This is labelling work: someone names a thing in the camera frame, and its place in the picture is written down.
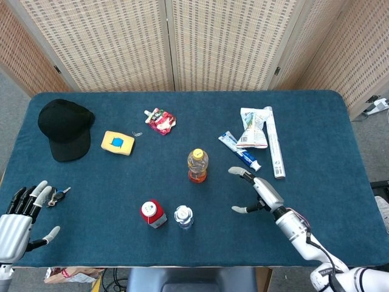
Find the cap brim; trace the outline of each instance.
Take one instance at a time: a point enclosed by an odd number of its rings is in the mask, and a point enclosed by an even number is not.
[[[58,162],[71,161],[83,157],[88,152],[91,146],[91,134],[88,129],[70,143],[57,143],[52,140],[49,142],[51,154],[55,160]]]

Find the orange juice bottle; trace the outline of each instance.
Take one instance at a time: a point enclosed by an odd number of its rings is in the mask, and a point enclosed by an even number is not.
[[[207,178],[208,154],[200,148],[194,149],[188,156],[189,179],[202,183]]]

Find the toothpaste tube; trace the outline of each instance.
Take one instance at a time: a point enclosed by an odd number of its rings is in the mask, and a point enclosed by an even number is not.
[[[229,149],[231,149],[231,151],[233,151],[236,155],[238,155],[239,158],[244,163],[246,163],[249,167],[251,167],[255,171],[258,171],[261,168],[258,161],[246,149],[238,149],[236,147],[237,141],[236,141],[235,137],[232,136],[230,131],[225,132],[218,139],[221,142],[223,142],[225,146],[229,147]]]

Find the yellow bottle cap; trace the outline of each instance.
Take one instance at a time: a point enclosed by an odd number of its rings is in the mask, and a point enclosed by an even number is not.
[[[204,151],[202,151],[200,148],[193,150],[193,158],[195,160],[201,160],[204,157]]]

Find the red and white container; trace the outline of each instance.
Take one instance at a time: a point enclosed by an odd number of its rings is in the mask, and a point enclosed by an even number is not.
[[[151,199],[140,208],[142,218],[153,228],[163,225],[168,218],[157,200]]]

